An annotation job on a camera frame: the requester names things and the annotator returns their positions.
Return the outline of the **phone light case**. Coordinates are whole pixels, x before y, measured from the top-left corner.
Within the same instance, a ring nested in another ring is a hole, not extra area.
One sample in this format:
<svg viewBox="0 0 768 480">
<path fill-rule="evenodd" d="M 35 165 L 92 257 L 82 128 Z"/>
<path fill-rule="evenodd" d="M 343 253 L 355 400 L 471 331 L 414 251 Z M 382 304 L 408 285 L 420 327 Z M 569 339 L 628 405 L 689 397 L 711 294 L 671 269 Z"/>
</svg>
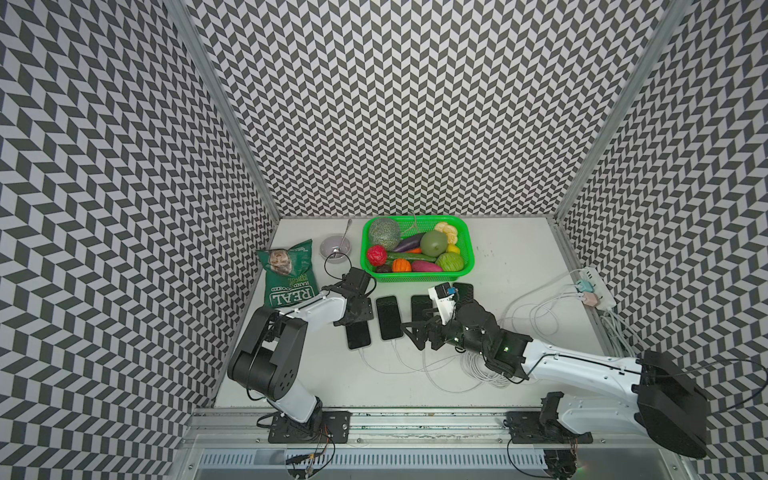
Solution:
<svg viewBox="0 0 768 480">
<path fill-rule="evenodd" d="M 384 341 L 401 338 L 402 321 L 396 296 L 384 296 L 376 299 L 376 313 L 381 338 Z"/>
<path fill-rule="evenodd" d="M 371 335 L 367 321 L 356 322 L 345 326 L 347 346 L 357 350 L 371 345 Z"/>
</svg>

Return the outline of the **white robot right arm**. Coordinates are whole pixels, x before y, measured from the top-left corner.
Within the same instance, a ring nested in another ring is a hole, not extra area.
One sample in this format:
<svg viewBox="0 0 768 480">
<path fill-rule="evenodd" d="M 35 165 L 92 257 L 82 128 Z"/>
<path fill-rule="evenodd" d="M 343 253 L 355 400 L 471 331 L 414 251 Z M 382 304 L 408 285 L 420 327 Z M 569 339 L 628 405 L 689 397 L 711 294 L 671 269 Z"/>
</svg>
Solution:
<svg viewBox="0 0 768 480">
<path fill-rule="evenodd" d="M 667 353 L 605 357 L 564 349 L 502 328 L 478 302 L 430 309 L 403 333 L 423 350 L 453 345 L 481 357 L 511 383 L 551 381 L 582 390 L 547 393 L 536 412 L 508 412 L 516 443 L 589 443 L 598 433 L 643 435 L 681 456 L 707 453 L 704 390 Z"/>
</svg>

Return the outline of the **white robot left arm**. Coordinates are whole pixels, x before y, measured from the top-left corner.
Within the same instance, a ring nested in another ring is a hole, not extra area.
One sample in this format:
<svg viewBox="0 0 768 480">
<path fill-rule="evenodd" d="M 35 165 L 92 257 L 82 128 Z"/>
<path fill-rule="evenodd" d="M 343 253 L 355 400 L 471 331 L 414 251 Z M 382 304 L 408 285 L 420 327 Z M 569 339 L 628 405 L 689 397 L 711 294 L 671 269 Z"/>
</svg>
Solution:
<svg viewBox="0 0 768 480">
<path fill-rule="evenodd" d="M 227 366 L 227 377 L 261 394 L 290 421 L 317 429 L 322 402 L 298 380 L 306 336 L 327 325 L 347 327 L 371 318 L 376 279 L 352 267 L 336 283 L 294 306 L 258 308 Z"/>
</svg>

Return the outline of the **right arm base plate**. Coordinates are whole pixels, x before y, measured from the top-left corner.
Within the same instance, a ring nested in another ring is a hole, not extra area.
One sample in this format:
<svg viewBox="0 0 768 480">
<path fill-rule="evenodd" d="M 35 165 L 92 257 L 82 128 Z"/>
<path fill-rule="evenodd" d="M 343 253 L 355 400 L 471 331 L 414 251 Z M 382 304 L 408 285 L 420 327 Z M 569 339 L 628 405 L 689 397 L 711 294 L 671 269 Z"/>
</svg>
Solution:
<svg viewBox="0 0 768 480">
<path fill-rule="evenodd" d="M 573 444 L 594 442 L 591 433 L 574 434 L 556 420 L 540 420 L 539 411 L 508 411 L 503 422 L 513 444 Z"/>
</svg>

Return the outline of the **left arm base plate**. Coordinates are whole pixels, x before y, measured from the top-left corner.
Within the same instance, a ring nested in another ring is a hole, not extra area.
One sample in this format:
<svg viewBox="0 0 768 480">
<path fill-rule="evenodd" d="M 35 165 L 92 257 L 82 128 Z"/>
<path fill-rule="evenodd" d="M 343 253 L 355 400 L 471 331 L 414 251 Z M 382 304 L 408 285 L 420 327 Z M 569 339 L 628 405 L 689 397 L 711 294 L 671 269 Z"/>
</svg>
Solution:
<svg viewBox="0 0 768 480">
<path fill-rule="evenodd" d="M 269 427 L 270 444 L 309 444 L 326 442 L 346 444 L 350 433 L 352 413 L 336 410 L 315 412 L 306 423 L 299 423 L 284 414 L 276 416 Z"/>
</svg>

